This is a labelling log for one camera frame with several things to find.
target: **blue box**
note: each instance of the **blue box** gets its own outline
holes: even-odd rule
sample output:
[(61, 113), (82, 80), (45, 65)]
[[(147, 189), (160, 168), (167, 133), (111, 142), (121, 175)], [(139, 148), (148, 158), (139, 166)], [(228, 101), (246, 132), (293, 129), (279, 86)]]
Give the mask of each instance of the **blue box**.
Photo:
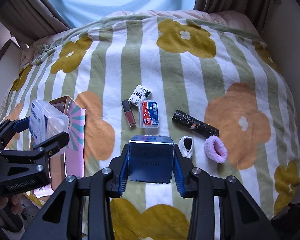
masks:
[(170, 183), (174, 142), (168, 136), (136, 135), (129, 140), (129, 180)]

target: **striped blanket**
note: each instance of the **striped blanket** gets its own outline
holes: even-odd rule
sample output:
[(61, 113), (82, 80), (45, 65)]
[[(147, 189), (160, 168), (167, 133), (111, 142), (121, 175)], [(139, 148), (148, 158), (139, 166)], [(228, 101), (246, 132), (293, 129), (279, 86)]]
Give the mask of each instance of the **striped blanket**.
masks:
[[(270, 219), (300, 183), (296, 112), (286, 82), (259, 36), (200, 19), (125, 16), (103, 19), (35, 45), (7, 96), (0, 121), (29, 115), (33, 99), (64, 95), (86, 109), (85, 176), (107, 167), (136, 134), (194, 138), (195, 166), (235, 175)], [(158, 129), (130, 128), (121, 101), (135, 87), (158, 103)], [(138, 110), (131, 107), (138, 122)], [(228, 160), (207, 158), (205, 138), (171, 121), (176, 109), (220, 130)], [(28, 149), (28, 131), (10, 149)], [(111, 201), (116, 239), (186, 239), (192, 200), (171, 184), (131, 182)], [(216, 236), (218, 236), (218, 202)], [(83, 215), (87, 232), (87, 205)]]

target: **pink hair tie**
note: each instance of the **pink hair tie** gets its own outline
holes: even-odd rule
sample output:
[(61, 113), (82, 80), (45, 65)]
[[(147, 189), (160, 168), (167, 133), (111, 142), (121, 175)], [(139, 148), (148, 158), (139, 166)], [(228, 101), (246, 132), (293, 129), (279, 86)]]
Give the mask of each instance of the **pink hair tie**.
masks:
[(224, 163), (228, 157), (228, 151), (218, 136), (208, 137), (204, 143), (204, 150), (208, 158), (217, 163)]

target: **screw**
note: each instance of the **screw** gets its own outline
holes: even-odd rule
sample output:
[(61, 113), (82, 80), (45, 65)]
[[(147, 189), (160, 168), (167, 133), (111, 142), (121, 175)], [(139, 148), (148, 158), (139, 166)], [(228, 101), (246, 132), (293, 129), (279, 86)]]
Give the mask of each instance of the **screw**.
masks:
[(194, 173), (194, 174), (199, 174), (200, 172), (201, 172), (200, 168), (193, 168), (192, 169), (192, 173)]
[(234, 183), (237, 181), (237, 178), (235, 176), (229, 176), (228, 180), (229, 180), (229, 182)]
[(74, 179), (75, 179), (75, 176), (73, 176), (73, 175), (69, 175), (66, 177), (67, 182), (72, 182), (72, 181), (74, 181)]
[(111, 172), (111, 169), (110, 169), (110, 168), (103, 168), (103, 169), (101, 170), (101, 172), (102, 172), (103, 174), (109, 174), (109, 173)]
[(43, 171), (43, 166), (39, 164), (39, 165), (37, 166), (37, 171)]

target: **lipstick tube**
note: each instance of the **lipstick tube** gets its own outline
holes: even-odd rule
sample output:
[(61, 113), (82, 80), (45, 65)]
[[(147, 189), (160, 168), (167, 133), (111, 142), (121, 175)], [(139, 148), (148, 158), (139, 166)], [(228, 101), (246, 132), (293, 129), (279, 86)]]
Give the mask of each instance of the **lipstick tube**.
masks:
[(132, 113), (130, 105), (129, 105), (129, 101), (124, 100), (121, 103), (122, 103), (122, 107), (123, 107), (124, 114), (126, 116), (128, 125), (130, 127), (136, 125), (136, 121), (134, 120), (134, 116), (133, 116), (133, 113)]

